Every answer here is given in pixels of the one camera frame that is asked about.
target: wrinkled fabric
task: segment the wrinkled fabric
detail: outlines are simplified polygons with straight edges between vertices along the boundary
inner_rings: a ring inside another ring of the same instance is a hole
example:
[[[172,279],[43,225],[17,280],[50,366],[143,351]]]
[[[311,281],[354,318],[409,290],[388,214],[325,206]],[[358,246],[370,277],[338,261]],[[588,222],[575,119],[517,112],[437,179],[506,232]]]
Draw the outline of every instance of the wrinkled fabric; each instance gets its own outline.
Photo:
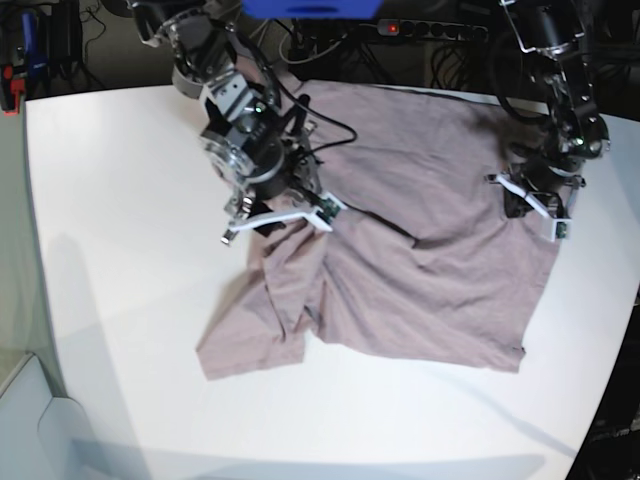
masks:
[[[242,292],[198,347],[206,377],[301,362],[307,330],[366,354],[516,372],[558,245],[536,215],[507,220],[483,178],[538,134],[452,98],[315,81],[295,93],[358,131],[318,154],[323,186],[354,208],[330,234],[298,222],[255,236]],[[314,145],[344,138],[319,123]]]

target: cloth fold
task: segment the cloth fold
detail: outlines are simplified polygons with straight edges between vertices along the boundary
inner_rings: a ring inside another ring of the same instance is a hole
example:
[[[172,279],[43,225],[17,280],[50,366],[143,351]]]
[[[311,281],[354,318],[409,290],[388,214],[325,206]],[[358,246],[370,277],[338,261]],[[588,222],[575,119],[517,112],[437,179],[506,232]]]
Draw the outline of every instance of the cloth fold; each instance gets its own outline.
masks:
[[[483,178],[538,133],[457,99],[330,82],[301,93],[359,133],[319,153],[323,186],[356,208],[330,234],[298,222],[254,237],[245,289],[198,348],[207,378],[301,362],[307,330],[371,355],[517,371],[558,245],[535,215],[507,220]],[[312,140],[344,135],[322,124]]]

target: power strip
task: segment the power strip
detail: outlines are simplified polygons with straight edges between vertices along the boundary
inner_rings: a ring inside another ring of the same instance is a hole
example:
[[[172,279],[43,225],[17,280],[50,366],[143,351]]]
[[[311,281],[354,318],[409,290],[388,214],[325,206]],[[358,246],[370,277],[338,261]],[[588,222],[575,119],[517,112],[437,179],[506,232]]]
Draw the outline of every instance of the power strip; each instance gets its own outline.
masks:
[[[489,29],[462,23],[429,22],[422,20],[378,20],[378,34],[383,37],[410,37],[417,40],[452,40],[487,42]]]

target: red object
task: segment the red object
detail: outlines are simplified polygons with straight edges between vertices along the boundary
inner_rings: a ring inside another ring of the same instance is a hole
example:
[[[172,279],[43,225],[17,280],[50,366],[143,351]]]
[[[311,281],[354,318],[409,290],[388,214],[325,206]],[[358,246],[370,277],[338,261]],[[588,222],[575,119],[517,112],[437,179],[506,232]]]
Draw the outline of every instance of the red object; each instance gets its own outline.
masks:
[[[16,99],[16,109],[11,112],[4,112],[5,116],[10,117],[12,115],[18,115],[20,113],[20,97],[26,91],[26,85],[24,82],[24,78],[14,78],[11,80],[11,93]]]

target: blue object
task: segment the blue object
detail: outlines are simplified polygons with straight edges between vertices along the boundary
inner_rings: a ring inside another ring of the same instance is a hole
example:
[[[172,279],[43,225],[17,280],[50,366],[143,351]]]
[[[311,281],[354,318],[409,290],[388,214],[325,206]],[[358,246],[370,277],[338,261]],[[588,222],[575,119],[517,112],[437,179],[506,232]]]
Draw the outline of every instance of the blue object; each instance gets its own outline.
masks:
[[[255,18],[371,18],[382,0],[244,0]]]
[[[47,56],[38,52],[38,27],[33,13],[22,14],[22,35],[27,72],[30,77],[34,77],[47,66]]]

